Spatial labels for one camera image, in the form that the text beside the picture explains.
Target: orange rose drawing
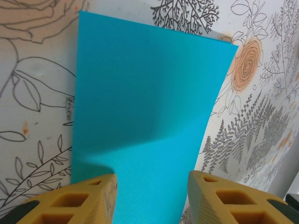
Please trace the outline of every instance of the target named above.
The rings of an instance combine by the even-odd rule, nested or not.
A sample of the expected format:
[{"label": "orange rose drawing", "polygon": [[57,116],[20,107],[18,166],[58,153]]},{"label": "orange rose drawing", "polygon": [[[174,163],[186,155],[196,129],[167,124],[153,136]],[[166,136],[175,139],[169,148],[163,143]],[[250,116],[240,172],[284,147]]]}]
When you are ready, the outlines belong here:
[{"label": "orange rose drawing", "polygon": [[258,40],[251,40],[235,58],[232,71],[232,84],[235,90],[242,91],[251,82],[260,60],[261,48]]}]

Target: blue paper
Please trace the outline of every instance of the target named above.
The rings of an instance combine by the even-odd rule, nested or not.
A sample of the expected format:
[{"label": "blue paper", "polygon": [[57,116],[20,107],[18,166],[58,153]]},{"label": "blue paper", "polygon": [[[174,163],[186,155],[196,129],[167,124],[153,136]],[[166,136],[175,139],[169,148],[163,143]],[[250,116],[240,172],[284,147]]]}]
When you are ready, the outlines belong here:
[{"label": "blue paper", "polygon": [[237,46],[80,12],[71,182],[115,172],[114,224],[175,224]]}]

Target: yellow foam pad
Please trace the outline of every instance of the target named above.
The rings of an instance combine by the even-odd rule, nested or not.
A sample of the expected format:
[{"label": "yellow foam pad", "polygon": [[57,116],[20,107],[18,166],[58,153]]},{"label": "yellow foam pad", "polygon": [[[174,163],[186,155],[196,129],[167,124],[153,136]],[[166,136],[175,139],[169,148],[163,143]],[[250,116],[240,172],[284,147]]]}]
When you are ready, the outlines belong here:
[{"label": "yellow foam pad", "polygon": [[111,224],[116,175],[102,175],[25,201],[40,203],[18,224]]},{"label": "yellow foam pad", "polygon": [[188,197],[193,224],[292,224],[267,200],[281,198],[201,171],[191,171]]}]

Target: floral wallpaper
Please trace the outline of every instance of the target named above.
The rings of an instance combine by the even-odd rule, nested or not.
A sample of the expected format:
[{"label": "floral wallpaper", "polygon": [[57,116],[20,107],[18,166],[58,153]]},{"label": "floral wallpaper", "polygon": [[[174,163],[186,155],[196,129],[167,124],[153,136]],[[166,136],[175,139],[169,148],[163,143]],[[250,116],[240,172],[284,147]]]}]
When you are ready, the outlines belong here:
[{"label": "floral wallpaper", "polygon": [[268,190],[298,133],[298,0],[0,0],[0,217],[70,181],[79,10],[238,45],[195,169]]}]

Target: orange stain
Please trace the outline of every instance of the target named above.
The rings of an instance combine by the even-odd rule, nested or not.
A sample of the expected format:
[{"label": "orange stain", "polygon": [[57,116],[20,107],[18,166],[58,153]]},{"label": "orange stain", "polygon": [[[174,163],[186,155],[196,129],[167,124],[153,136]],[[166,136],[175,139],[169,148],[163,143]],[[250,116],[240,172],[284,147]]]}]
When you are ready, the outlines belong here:
[{"label": "orange stain", "polygon": [[285,147],[287,142],[289,141],[290,137],[292,136],[292,133],[293,133],[293,130],[291,130],[288,135],[281,140],[279,146],[278,146],[278,149],[280,150],[281,148]]},{"label": "orange stain", "polygon": [[277,155],[276,155],[276,156],[274,156],[274,158],[273,158],[272,162],[274,162],[274,161],[276,160],[276,158],[277,158]]},{"label": "orange stain", "polygon": [[24,124],[23,124],[23,133],[24,133],[24,135],[26,135],[28,132],[29,132],[28,122],[25,121]]}]

